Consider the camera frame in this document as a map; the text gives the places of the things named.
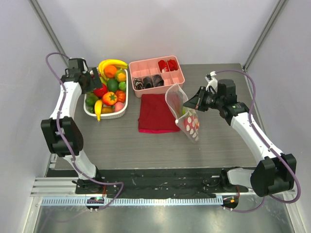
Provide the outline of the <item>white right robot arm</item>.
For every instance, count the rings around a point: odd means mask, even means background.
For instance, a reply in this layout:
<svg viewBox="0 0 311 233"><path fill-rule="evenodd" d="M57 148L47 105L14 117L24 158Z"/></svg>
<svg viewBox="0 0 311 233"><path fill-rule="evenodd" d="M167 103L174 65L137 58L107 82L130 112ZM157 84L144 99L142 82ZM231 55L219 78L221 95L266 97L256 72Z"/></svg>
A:
<svg viewBox="0 0 311 233"><path fill-rule="evenodd" d="M184 107L205 112L216 109L244 140L251 150L257 166L255 169L234 168L219 180L220 188L232 191L237 185L251 188L259 197L291 190L294 187L296 159L284 154L258 127L243 102L237 101L233 80L222 79L217 87L201 86L198 92L186 101Z"/></svg>

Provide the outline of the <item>orange fruit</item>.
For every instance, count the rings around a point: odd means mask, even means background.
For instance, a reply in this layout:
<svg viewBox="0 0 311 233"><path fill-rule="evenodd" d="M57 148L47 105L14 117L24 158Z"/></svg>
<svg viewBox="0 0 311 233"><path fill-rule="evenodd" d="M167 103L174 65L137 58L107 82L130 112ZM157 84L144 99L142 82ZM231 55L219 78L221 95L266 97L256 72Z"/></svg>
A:
<svg viewBox="0 0 311 233"><path fill-rule="evenodd" d="M107 65L105 68L104 68L104 75L109 78L109 79L112 79L115 77L115 74L116 72L118 71L118 69L113 66L113 65Z"/></svg>

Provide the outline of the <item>yellow green mango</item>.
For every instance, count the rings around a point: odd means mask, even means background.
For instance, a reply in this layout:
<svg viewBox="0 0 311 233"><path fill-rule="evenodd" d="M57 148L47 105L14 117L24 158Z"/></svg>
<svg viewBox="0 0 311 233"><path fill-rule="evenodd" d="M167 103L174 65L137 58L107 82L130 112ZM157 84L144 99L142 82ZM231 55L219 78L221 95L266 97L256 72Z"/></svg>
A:
<svg viewBox="0 0 311 233"><path fill-rule="evenodd" d="M124 69L117 70L114 77L119 83L125 82L127 80L126 71Z"/></svg>

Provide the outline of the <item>orange persimmon tomato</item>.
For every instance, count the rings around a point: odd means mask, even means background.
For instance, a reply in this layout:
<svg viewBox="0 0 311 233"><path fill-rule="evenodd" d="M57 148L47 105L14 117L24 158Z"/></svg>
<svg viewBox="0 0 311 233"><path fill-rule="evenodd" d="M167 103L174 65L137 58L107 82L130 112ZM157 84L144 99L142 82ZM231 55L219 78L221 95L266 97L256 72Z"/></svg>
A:
<svg viewBox="0 0 311 233"><path fill-rule="evenodd" d="M118 97L114 92L107 92L103 95L102 97L102 102L103 104L107 106L112 106L114 105L118 100Z"/></svg>

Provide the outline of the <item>clear polka dot zip bag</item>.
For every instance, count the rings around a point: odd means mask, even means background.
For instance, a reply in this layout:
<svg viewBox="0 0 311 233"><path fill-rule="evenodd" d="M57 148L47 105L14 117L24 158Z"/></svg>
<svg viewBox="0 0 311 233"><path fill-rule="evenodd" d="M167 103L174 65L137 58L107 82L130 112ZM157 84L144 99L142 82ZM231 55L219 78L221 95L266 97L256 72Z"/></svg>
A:
<svg viewBox="0 0 311 233"><path fill-rule="evenodd" d="M179 84L172 85L165 93L165 101L174 116L176 126L188 137L192 143L199 141L199 118L195 110L186 108L183 104L188 101L188 96L182 90ZM195 130L187 132L184 127L184 119L187 116L193 116Z"/></svg>

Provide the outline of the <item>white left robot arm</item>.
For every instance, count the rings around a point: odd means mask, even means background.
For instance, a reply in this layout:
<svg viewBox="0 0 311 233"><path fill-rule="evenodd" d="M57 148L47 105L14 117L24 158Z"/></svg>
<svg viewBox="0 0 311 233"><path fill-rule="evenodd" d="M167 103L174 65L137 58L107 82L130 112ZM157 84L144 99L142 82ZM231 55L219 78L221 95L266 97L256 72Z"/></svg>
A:
<svg viewBox="0 0 311 233"><path fill-rule="evenodd" d="M57 77L59 98L53 113L41 121L41 130L50 153L66 160L78 174L76 184L97 194L104 182L84 152L84 139L74 115L79 97L101 87L102 83L97 70L89 70L84 58L69 58L68 65L65 74Z"/></svg>

